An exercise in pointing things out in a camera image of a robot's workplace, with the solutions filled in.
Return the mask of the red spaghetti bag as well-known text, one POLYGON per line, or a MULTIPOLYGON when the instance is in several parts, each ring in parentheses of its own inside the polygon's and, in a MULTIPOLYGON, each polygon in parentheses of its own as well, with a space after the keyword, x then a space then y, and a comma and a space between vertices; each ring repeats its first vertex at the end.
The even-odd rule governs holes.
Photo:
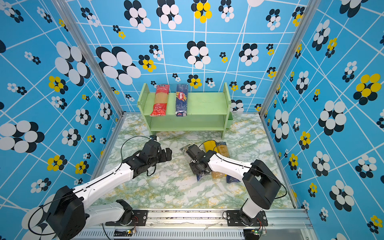
POLYGON ((153 111, 151 117, 162 117, 166 115, 170 85, 157 85, 153 111))

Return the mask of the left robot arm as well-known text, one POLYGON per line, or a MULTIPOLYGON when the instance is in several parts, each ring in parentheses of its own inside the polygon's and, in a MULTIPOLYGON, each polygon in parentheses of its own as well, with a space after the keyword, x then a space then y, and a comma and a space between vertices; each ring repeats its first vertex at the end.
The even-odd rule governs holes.
POLYGON ((114 188, 133 180, 149 168, 172 160, 172 150, 162 149, 155 140, 145 143, 142 150, 123 159, 111 171, 75 188, 59 189, 48 210, 46 221, 60 240, 71 240, 83 229, 104 223, 122 226, 137 223, 133 208, 124 200, 109 205, 93 203, 114 188))

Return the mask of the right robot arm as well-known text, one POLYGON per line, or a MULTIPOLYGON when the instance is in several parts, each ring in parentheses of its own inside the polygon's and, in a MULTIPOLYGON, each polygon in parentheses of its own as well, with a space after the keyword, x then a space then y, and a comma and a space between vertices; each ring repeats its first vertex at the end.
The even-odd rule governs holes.
POLYGON ((245 226, 252 226, 259 212, 271 208, 283 187, 261 160, 245 163, 215 151, 204 152, 196 145, 188 147, 186 154, 191 159, 190 168, 194 174, 219 172, 243 182, 249 197, 239 211, 239 219, 245 226))

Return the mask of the blue Barilla spaghetti box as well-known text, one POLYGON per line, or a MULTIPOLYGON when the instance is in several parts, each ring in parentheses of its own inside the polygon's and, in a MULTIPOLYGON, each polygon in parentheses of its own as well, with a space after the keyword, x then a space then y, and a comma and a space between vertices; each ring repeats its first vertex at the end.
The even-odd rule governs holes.
POLYGON ((176 90, 176 116, 186 117, 188 106, 188 85, 178 84, 176 90))

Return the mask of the yellow spaghetti bag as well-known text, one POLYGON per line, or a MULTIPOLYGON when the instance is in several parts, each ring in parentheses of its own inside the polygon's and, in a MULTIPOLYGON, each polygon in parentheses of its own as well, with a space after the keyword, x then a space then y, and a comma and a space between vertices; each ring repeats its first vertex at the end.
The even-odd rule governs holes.
MULTIPOLYGON (((206 152, 207 151, 215 151, 215 152, 218 152, 217 150, 217 144, 214 140, 208 140, 207 142, 203 143, 204 147, 205 147, 205 150, 206 152)), ((223 173, 220 173, 220 172, 214 172, 212 171, 211 172, 211 175, 213 177, 213 179, 219 179, 219 178, 224 178, 226 175, 223 174, 223 173)))

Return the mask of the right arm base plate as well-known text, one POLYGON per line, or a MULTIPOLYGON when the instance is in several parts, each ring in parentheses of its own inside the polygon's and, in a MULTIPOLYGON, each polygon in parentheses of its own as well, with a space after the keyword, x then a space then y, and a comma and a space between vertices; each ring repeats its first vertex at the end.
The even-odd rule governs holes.
POLYGON ((227 210, 222 214, 229 227, 267 227, 268 220, 265 211, 260 211, 253 219, 249 218, 240 210, 227 210))

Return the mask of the clear white label spaghetti bag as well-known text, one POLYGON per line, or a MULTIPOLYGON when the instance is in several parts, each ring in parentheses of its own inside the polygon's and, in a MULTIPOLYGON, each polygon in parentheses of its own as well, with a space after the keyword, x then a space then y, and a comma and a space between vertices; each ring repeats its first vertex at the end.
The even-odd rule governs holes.
POLYGON ((184 146, 181 151, 186 159, 190 161, 189 166, 199 182, 208 173, 206 167, 200 162, 205 152, 195 144, 184 146))

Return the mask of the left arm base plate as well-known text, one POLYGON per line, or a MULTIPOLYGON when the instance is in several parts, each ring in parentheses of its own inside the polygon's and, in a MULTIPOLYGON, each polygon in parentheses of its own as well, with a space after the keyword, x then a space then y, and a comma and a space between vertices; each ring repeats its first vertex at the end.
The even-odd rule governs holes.
POLYGON ((107 222, 105 225, 114 227, 143 227, 146 225, 148 213, 148 210, 132 210, 128 214, 125 214, 119 221, 107 222))

